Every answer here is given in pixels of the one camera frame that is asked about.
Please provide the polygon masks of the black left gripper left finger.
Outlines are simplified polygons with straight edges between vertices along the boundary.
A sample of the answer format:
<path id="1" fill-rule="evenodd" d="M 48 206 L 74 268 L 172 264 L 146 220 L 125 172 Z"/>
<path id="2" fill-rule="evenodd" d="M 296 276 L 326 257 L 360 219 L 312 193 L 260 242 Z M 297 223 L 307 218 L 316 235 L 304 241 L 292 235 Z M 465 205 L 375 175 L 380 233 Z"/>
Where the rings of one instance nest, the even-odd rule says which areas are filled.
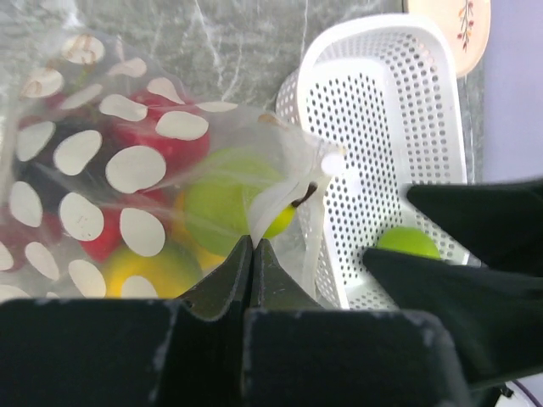
<path id="1" fill-rule="evenodd" d="M 176 299 L 12 299 L 4 406 L 238 406 L 253 245 Z"/>

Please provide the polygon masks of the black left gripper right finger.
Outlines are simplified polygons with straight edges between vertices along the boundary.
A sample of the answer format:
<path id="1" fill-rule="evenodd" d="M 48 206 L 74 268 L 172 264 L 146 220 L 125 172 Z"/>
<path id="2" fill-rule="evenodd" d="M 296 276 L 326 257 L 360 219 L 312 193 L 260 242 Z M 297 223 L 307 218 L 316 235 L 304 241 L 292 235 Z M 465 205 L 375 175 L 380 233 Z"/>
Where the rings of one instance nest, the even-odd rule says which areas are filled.
<path id="1" fill-rule="evenodd" d="M 241 364 L 245 406 L 468 406 L 455 345 L 417 310 L 324 309 L 271 244 L 254 253 Z"/>

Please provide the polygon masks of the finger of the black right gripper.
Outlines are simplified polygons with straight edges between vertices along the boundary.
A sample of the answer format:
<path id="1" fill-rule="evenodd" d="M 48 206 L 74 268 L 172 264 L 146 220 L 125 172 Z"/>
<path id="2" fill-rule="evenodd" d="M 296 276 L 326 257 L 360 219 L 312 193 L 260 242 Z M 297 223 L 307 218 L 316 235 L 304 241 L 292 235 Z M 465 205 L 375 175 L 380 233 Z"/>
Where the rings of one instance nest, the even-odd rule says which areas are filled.
<path id="1" fill-rule="evenodd" d="M 542 270 L 542 180 L 416 184 L 407 201 L 490 268 Z"/>
<path id="2" fill-rule="evenodd" d="M 541 278 L 378 248 L 362 263 L 399 308 L 440 319 L 470 385 L 542 372 Z"/>

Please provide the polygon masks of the yellow green mango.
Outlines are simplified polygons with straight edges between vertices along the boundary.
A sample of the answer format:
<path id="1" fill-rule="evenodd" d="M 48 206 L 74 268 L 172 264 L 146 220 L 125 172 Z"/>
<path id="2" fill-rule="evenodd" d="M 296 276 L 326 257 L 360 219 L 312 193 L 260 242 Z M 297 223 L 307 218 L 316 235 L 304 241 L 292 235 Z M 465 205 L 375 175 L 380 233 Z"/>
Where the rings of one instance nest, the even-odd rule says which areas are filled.
<path id="1" fill-rule="evenodd" d="M 151 257 L 118 248 L 101 272 L 107 298 L 177 298 L 203 278 L 194 255 L 175 243 Z"/>

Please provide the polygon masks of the green apple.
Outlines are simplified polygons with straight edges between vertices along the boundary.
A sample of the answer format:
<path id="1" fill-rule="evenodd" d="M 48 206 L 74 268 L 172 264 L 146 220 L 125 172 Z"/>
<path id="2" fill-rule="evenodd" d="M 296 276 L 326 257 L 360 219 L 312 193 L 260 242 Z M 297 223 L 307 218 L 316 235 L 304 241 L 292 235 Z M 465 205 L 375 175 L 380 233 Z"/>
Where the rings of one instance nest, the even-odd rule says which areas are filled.
<path id="1" fill-rule="evenodd" d="M 390 228 L 378 239 L 377 247 L 418 257 L 440 259 L 440 253 L 434 241 L 423 231 L 414 227 Z"/>
<path id="2" fill-rule="evenodd" d="M 249 234 L 249 207 L 256 196 L 284 176 L 241 148 L 216 151 L 202 165 L 204 173 L 184 192 L 185 226 L 198 245 L 225 257 Z"/>

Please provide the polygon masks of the clear polka dot zip bag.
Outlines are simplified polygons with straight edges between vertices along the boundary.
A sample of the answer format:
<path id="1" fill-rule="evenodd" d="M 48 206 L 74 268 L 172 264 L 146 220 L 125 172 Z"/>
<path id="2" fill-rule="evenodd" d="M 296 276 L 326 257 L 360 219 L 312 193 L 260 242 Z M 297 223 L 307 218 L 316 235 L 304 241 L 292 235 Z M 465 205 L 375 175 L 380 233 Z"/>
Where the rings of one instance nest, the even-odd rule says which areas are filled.
<path id="1" fill-rule="evenodd" d="M 208 154 L 197 164 L 168 174 L 157 150 L 120 145 L 111 120 L 145 119 L 148 108 L 130 99 L 140 91 L 200 108 L 210 125 Z M 80 245 L 103 231 L 101 207 L 106 203 L 96 205 L 70 192 L 56 214 L 48 213 L 14 168 L 16 158 L 28 159 L 44 146 L 55 122 L 75 117 L 106 125 L 119 144 L 120 151 L 105 167 L 108 183 L 120 195 L 163 190 L 171 200 L 170 221 L 176 195 L 204 173 L 202 162 L 212 153 L 241 148 L 264 158 L 284 179 L 256 196 L 249 207 L 249 234 L 241 237 L 249 237 L 252 245 L 270 242 L 288 275 L 308 294 L 315 294 L 322 194 L 342 172 L 341 149 L 264 109 L 194 97 L 177 77 L 121 38 L 71 28 L 39 41 L 11 91 L 1 138 L 2 301 L 107 298 L 101 268 L 109 257 L 99 263 Z M 142 209 L 125 207 L 120 212 L 120 232 L 123 243 L 118 248 L 144 257 L 160 253 L 167 243 L 185 248 Z"/>

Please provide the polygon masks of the red apple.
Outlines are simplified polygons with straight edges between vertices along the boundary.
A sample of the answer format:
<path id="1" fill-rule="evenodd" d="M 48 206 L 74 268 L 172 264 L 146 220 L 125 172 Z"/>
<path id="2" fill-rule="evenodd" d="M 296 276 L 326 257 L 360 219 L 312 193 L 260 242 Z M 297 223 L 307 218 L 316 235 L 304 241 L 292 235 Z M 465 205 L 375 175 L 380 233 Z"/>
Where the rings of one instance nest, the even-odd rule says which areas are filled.
<path id="1" fill-rule="evenodd" d="M 210 150 L 209 122 L 194 104 L 179 104 L 168 98 L 140 91 L 130 99 L 148 108 L 145 119 L 111 120 L 112 132 L 124 147 L 142 145 L 157 150 L 173 174 L 197 164 Z"/>
<path id="2" fill-rule="evenodd" d="M 166 233 L 170 231 L 171 221 L 168 210 L 171 208 L 171 200 L 163 190 L 118 195 L 112 202 L 101 207 L 104 215 L 104 228 L 101 234 L 92 241 L 80 241 L 83 250 L 93 260 L 99 263 L 104 262 L 123 243 L 120 232 L 120 212 L 125 207 L 149 212 L 160 221 Z"/>

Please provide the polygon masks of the yellow pear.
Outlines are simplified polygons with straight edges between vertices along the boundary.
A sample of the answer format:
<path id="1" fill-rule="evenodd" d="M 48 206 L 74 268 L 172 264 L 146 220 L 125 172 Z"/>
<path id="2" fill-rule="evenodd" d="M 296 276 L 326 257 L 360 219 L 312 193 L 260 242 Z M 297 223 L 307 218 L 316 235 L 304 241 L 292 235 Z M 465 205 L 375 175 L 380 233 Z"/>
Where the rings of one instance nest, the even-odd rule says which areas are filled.
<path id="1" fill-rule="evenodd" d="M 199 245 L 188 231 L 184 219 L 184 192 L 179 192 L 173 201 L 174 217 L 171 221 L 171 238 L 183 247 L 189 249 L 204 272 L 204 275 L 211 273 L 216 267 L 224 262 L 224 256 L 216 255 Z"/>

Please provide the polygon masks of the dark purple mangosteen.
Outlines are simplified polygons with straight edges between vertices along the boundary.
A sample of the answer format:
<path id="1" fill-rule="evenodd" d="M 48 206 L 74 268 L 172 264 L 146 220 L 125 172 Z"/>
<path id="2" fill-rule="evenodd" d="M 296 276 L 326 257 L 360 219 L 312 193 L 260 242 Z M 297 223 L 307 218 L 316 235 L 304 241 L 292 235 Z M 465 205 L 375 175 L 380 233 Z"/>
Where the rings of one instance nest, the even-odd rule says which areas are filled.
<path id="1" fill-rule="evenodd" d="M 106 125 L 82 118 L 53 124 L 53 134 L 34 156 L 16 158 L 17 178 L 37 193 L 44 211 L 56 214 L 62 199 L 75 192 L 93 204 L 119 197 L 107 181 L 106 164 L 120 151 Z"/>

